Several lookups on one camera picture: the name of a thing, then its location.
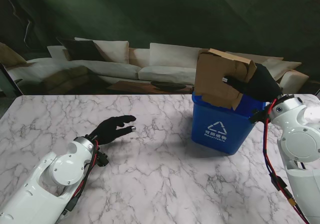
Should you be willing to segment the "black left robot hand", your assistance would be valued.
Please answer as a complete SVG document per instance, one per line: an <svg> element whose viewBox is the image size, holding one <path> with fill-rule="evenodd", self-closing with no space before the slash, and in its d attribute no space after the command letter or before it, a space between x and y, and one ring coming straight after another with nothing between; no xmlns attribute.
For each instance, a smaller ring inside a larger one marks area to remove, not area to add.
<svg viewBox="0 0 320 224"><path fill-rule="evenodd" d="M97 141L99 145L109 144L119 137L134 132L134 126L125 127L125 124L134 121L136 118L132 115L111 117L100 123L87 137L89 140Z"/></svg>

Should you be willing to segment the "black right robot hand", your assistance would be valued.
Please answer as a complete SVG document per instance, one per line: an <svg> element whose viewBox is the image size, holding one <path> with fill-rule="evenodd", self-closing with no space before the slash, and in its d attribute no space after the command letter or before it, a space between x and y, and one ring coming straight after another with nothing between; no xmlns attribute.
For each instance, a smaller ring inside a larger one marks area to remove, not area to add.
<svg viewBox="0 0 320 224"><path fill-rule="evenodd" d="M254 75L247 83L232 76L224 76L223 82L257 101L272 102L283 94L282 90L265 66L256 64L256 67Z"/></svg>

